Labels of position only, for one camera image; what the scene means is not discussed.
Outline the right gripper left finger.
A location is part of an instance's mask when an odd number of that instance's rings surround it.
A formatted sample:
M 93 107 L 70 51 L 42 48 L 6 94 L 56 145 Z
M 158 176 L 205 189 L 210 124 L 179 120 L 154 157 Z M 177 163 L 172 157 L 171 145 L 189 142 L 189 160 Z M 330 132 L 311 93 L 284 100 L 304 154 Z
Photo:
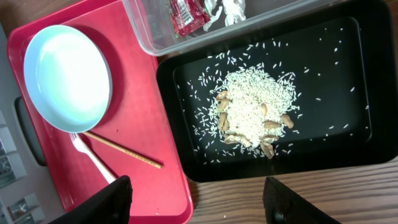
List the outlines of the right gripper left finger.
M 128 224 L 132 184 L 123 175 L 50 224 Z

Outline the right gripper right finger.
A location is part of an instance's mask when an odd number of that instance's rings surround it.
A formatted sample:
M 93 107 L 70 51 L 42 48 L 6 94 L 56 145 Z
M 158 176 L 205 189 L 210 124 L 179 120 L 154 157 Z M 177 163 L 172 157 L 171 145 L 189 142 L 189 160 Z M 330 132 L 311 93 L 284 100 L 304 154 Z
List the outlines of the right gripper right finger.
M 340 224 L 275 177 L 266 177 L 262 200 L 267 224 Z

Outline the white plastic fork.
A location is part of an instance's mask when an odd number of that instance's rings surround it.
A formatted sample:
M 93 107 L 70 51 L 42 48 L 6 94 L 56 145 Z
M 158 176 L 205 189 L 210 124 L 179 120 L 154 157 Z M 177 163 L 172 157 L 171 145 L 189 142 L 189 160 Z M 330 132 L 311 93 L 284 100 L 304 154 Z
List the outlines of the white plastic fork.
M 110 184 L 116 180 L 115 176 L 111 171 L 97 158 L 97 156 L 91 151 L 91 149 L 83 142 L 83 140 L 77 135 L 77 133 L 69 134 L 72 144 L 75 149 L 79 152 L 86 154 L 101 172 L 102 176 Z

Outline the rice and peanut leftovers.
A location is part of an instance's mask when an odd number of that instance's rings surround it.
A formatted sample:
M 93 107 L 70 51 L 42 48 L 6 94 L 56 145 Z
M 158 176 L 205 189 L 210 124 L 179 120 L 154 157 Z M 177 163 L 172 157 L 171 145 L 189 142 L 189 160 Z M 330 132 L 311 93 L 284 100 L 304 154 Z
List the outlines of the rice and peanut leftovers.
M 352 21 L 297 30 L 173 71 L 183 161 L 203 166 L 345 154 L 370 133 Z

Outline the white napkin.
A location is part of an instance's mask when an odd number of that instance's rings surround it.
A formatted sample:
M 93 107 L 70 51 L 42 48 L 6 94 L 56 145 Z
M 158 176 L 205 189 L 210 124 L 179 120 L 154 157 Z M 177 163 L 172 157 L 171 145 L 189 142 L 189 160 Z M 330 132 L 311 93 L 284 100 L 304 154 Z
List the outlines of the white napkin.
M 211 25 L 216 22 L 221 13 L 225 13 L 225 26 L 230 26 L 246 20 L 245 0 L 204 0 L 205 11 L 208 13 L 210 20 L 203 25 L 203 30 L 207 32 Z

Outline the red snack wrapper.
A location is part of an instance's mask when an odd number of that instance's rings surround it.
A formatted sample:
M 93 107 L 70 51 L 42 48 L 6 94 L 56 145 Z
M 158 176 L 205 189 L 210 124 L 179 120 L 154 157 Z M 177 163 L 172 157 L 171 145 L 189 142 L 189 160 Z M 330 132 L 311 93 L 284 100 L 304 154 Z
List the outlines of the red snack wrapper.
M 200 0 L 170 0 L 169 14 L 175 37 L 185 37 L 210 20 Z

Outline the grey dishwasher rack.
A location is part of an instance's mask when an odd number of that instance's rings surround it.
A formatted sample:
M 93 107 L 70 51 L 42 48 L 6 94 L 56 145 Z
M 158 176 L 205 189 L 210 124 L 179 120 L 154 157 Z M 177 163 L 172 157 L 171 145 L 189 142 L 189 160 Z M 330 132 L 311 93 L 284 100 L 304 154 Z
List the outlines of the grey dishwasher rack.
M 6 48 L 1 32 L 1 223 L 50 223 L 65 211 Z

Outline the wooden chopstick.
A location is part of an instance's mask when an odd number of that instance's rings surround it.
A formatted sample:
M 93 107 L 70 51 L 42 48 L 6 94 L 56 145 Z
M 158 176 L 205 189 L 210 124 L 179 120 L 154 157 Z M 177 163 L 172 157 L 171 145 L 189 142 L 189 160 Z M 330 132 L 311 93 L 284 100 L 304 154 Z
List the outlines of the wooden chopstick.
M 85 136 L 88 136 L 89 138 L 95 139 L 95 140 L 97 140 L 97 141 L 99 141 L 99 142 L 101 142 L 101 143 L 103 143 L 103 144 L 105 144 L 107 146 L 110 146 L 110 147 L 112 147 L 112 148 L 114 148 L 114 149 L 116 149 L 118 151 L 121 151 L 121 152 L 123 152 L 123 153 L 125 153 L 125 154 L 127 154 L 127 155 L 129 155 L 131 157 L 134 157 L 134 158 L 136 158 L 136 159 L 138 159 L 138 160 L 140 160 L 142 162 L 150 164 L 153 167 L 156 167 L 158 169 L 163 168 L 163 164 L 162 163 L 157 162 L 157 161 L 155 161 L 155 160 L 153 160 L 153 159 L 151 159 L 151 158 L 149 158 L 147 156 L 144 156 L 142 154 L 139 154 L 137 152 L 134 152 L 131 149 L 128 149 L 128 148 L 126 148 L 126 147 L 124 147 L 122 145 L 119 145 L 119 144 L 117 144 L 117 143 L 115 143 L 113 141 L 110 141 L 109 139 L 106 139 L 106 138 L 104 138 L 102 136 L 99 136 L 99 135 L 97 135 L 95 133 L 87 131 L 87 132 L 84 132 L 83 134 Z

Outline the red plastic tray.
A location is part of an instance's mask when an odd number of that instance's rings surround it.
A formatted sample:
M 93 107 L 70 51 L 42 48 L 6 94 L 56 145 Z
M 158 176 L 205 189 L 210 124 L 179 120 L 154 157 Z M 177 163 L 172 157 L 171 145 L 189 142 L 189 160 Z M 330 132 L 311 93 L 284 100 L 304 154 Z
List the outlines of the red plastic tray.
M 73 147 L 67 133 L 39 115 L 27 93 L 23 72 L 27 46 L 38 31 L 55 24 L 82 31 L 109 63 L 113 99 L 93 132 L 162 164 L 156 168 L 91 140 L 92 149 L 117 176 L 131 179 L 129 221 L 188 222 L 193 215 L 193 202 L 160 97 L 155 77 L 157 62 L 139 46 L 121 1 L 78 2 L 14 29 L 7 41 L 12 71 L 58 192 L 56 201 L 69 212 L 105 187 L 106 181 L 88 156 Z

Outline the black plastic tray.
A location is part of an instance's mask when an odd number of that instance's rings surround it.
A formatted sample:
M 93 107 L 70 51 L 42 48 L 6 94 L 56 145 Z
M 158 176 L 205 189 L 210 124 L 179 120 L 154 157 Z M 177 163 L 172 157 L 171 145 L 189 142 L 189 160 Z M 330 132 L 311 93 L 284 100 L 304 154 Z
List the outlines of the black plastic tray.
M 297 92 L 268 159 L 222 142 L 211 102 L 243 67 Z M 156 73 L 183 171 L 211 182 L 387 162 L 397 156 L 397 74 L 384 1 L 346 1 L 164 60 Z

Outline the light blue plate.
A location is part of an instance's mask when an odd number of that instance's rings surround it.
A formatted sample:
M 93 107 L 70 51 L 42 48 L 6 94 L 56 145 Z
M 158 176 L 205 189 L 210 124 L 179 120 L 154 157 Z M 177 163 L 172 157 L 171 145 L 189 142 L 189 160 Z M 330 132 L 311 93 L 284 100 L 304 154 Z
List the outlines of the light blue plate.
M 94 128 L 111 103 L 113 81 L 102 51 L 65 25 L 43 28 L 24 55 L 24 81 L 41 117 L 68 133 Z

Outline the clear plastic bin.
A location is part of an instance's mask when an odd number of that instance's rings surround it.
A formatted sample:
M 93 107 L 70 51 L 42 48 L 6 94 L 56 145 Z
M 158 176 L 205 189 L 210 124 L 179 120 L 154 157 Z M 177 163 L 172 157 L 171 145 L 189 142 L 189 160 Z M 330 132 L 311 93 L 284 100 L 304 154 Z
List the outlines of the clear plastic bin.
M 162 56 L 331 6 L 333 0 L 123 0 L 139 45 Z

